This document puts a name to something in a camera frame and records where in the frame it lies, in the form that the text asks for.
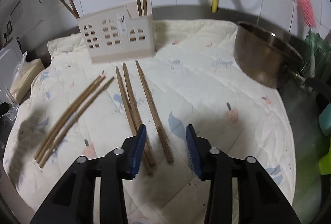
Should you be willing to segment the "wooden chopstick eight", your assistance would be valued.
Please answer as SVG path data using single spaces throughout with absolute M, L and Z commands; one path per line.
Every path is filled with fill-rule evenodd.
M 128 93 L 128 99 L 129 99 L 129 102 L 130 102 L 131 111 L 133 112 L 133 122 L 135 123 L 136 127 L 138 128 L 143 122 L 141 120 L 140 113 L 139 113 L 139 110 L 137 108 L 137 102 L 136 102 L 136 98 L 135 98 L 134 93 L 133 93 L 132 84 L 131 84 L 131 81 L 130 81 L 130 75 L 129 75 L 129 72 L 128 72 L 128 69 L 127 69 L 127 65 L 125 63 L 123 63 L 122 66 L 123 66 L 123 70 L 124 70 L 124 78 L 125 78 L 126 89 L 127 89 L 127 93 Z M 148 161 L 148 164 L 150 166 L 155 166 L 156 161 L 155 161 L 155 158 L 154 158 L 153 153 L 151 151 L 148 137 L 146 137 L 145 155 L 146 155 L 146 159 Z

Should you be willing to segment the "wooden chopstick six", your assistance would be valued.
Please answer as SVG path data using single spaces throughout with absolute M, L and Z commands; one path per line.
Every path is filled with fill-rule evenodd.
M 119 86 L 119 89 L 120 89 L 122 102 L 123 102 L 123 105 L 124 105 L 124 110 L 125 110 L 125 113 L 126 113 L 128 124 L 130 126 L 131 133 L 132 133 L 132 135 L 137 135 L 138 128 L 137 128 L 137 126 L 135 124 L 135 121 L 133 119 L 132 108 L 131 108 L 130 102 L 128 100 L 127 93 L 125 91 L 124 83 L 123 83 L 123 80 L 122 80 L 122 76 L 120 74 L 120 70 L 119 70 L 118 67 L 116 67 L 116 75 L 117 75 L 117 81 L 118 81 L 118 86 Z M 149 165 L 149 162 L 148 162 L 145 154 L 143 154 L 143 156 L 142 156 L 142 162 L 143 162 L 146 174 L 149 175 L 149 176 L 152 175 L 153 172 L 151 170 L 151 167 Z

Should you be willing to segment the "wooden chopstick nine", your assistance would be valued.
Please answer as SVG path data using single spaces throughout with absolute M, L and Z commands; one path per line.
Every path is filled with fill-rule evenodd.
M 159 140 L 161 142 L 165 157 L 166 157 L 168 163 L 173 163 L 174 158 L 173 158 L 173 154 L 172 154 L 172 151 L 170 149 L 170 146 L 168 144 L 168 137 L 167 137 L 166 132 L 163 128 L 161 119 L 158 115 L 157 108 L 155 106 L 153 96 L 152 96 L 151 91 L 149 89 L 149 86 L 148 86 L 148 83 L 146 81 L 145 75 L 144 75 L 143 70 L 142 70 L 142 68 L 141 68 L 141 66 L 140 66 L 140 64 L 137 60 L 135 61 L 135 64 L 136 64 L 136 67 L 137 67 L 139 78 L 140 78 L 140 81 L 141 81 L 141 84 L 142 84 L 142 87 L 143 87 L 143 90 L 144 90 L 144 93 L 145 93 L 146 100 L 147 100 L 148 105 L 149 105 L 149 109 L 150 109 L 150 112 L 151 112 L 151 115 L 152 115 L 152 118 L 153 118 L 153 121 L 154 121 L 155 128 L 157 130 Z

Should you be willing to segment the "wooden chopstick five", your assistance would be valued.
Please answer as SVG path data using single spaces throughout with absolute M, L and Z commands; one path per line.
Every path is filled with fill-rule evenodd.
M 103 93 L 109 86 L 110 86 L 110 84 L 112 83 L 114 81 L 114 77 L 112 77 L 112 78 L 110 78 L 106 83 L 104 83 L 103 85 L 102 85 L 102 83 L 99 85 L 99 87 L 83 102 L 83 104 L 79 107 L 79 109 L 77 110 L 77 112 L 79 113 L 79 114 L 81 114 L 81 116 L 83 115 L 83 113 L 86 111 L 86 109 L 96 100 L 96 98 L 101 94 L 101 93 Z M 52 150 L 52 153 L 51 153 L 51 155 L 57 150 L 57 148 L 58 148 L 58 146 L 54 149 L 54 150 Z M 44 165 L 46 164 L 46 162 L 49 160 L 49 158 L 50 158 L 50 156 L 49 157 L 44 157 L 42 160 L 41 160 L 41 162 L 40 163 L 38 163 L 38 165 L 39 165 L 39 167 L 42 169 L 43 167 L 44 167 Z

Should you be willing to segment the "wooden chopstick three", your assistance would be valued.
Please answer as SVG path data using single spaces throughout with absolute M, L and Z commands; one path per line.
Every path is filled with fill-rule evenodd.
M 59 131 L 63 128 L 65 123 L 69 120 L 69 118 L 74 114 L 74 112 L 80 107 L 83 101 L 93 93 L 96 88 L 100 85 L 102 80 L 104 79 L 104 75 L 99 75 L 77 98 L 76 100 L 65 110 L 65 112 L 59 117 L 56 121 L 55 125 L 48 132 L 46 137 L 43 139 L 41 145 L 39 146 L 36 154 L 34 155 L 34 160 L 37 163 L 40 162 L 43 155 L 49 146 L 53 143 L 55 137 L 58 135 Z

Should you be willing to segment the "wooden chopstick four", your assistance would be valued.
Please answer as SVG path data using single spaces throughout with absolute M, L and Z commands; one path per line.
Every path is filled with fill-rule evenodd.
M 74 124 L 75 121 L 78 120 L 78 118 L 81 116 L 81 114 L 79 114 L 77 112 L 77 110 L 74 112 L 74 114 L 69 118 L 69 120 L 65 123 L 65 125 L 63 126 L 63 128 L 59 131 L 58 135 L 55 137 L 53 143 L 49 146 L 49 148 L 46 150 L 45 154 L 43 155 L 42 159 L 44 157 L 49 157 L 52 153 L 52 150 L 54 150 L 59 143 L 62 141 L 63 137 L 66 135 L 66 133 L 68 132 L 68 130 L 72 127 L 72 125 Z

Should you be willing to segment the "wooden chopstick one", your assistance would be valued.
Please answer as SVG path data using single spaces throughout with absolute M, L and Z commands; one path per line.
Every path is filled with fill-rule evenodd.
M 64 1 L 64 0 L 59 0 L 64 6 L 65 6 L 65 8 L 76 18 L 76 19 L 78 19 L 79 18 L 79 16 L 75 13 L 75 11 L 71 8 L 71 7 L 69 7 L 69 5 Z

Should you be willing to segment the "wooden chopstick two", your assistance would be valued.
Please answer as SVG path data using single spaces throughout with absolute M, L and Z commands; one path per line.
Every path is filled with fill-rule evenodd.
M 76 19 L 80 18 L 79 13 L 78 13 L 78 11 L 77 11 L 77 9 L 76 9 L 76 6 L 75 6 L 73 0 L 68 0 L 68 1 L 69 1 L 69 4 L 70 4 L 70 6 L 69 6 L 69 8 L 68 8 L 69 11 L 74 15 L 74 17 L 75 17 Z

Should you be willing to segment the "quilted cream patterned mat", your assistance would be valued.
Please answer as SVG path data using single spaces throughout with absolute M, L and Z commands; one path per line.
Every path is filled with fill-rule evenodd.
M 157 53 L 137 60 L 168 137 L 174 162 L 165 157 L 139 78 L 136 60 L 125 62 L 156 161 L 124 182 L 130 223 L 203 223 L 209 182 L 194 174 L 186 146 L 187 125 L 231 157 L 254 156 L 292 201 L 296 161 L 292 129 L 278 91 L 238 67 L 237 26 L 216 20 L 154 23 Z M 25 203 L 37 210 L 55 183 L 81 156 L 102 157 L 131 135 L 113 82 L 69 130 L 41 169 L 33 157 L 44 136 L 69 105 L 100 74 L 116 76 L 122 63 L 93 64 L 80 34 L 48 42 L 52 62 L 31 87 L 9 134 L 4 169 Z

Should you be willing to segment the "beige plastic utensil holder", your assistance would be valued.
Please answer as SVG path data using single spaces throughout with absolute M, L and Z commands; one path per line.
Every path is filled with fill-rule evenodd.
M 136 2 L 100 10 L 77 19 L 83 41 L 94 64 L 155 55 L 152 2 L 140 16 Z

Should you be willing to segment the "teal plastic cup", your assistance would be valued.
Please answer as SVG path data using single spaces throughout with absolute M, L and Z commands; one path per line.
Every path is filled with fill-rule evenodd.
M 322 133 L 325 136 L 331 134 L 331 104 L 328 104 L 326 108 L 319 115 L 319 126 Z

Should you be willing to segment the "bagged disposable chopsticks box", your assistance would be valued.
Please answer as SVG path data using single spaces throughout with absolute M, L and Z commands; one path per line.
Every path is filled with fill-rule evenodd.
M 26 61 L 28 53 L 24 52 L 22 59 L 14 69 L 10 93 L 19 104 L 30 90 L 31 84 L 36 76 L 44 70 L 41 59 Z

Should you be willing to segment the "clear glass mug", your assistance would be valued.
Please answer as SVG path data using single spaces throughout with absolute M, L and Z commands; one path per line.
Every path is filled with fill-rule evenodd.
M 6 116 L 10 121 L 17 117 L 19 104 L 16 102 L 9 89 L 1 86 L 1 116 Z

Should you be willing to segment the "pink bottle brush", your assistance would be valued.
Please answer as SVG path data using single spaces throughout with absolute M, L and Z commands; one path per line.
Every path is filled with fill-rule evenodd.
M 305 26 L 315 28 L 317 24 L 311 0 L 297 0 L 297 4 L 301 8 Z

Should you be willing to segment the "wall power socket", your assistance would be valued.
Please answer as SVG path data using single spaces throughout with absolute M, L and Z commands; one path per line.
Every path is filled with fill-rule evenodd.
M 5 23 L 5 28 L 4 28 L 3 33 L 2 33 L 2 37 L 4 38 L 5 42 L 8 42 L 12 39 L 12 32 L 13 32 L 12 23 L 11 23 L 11 20 L 9 19 Z

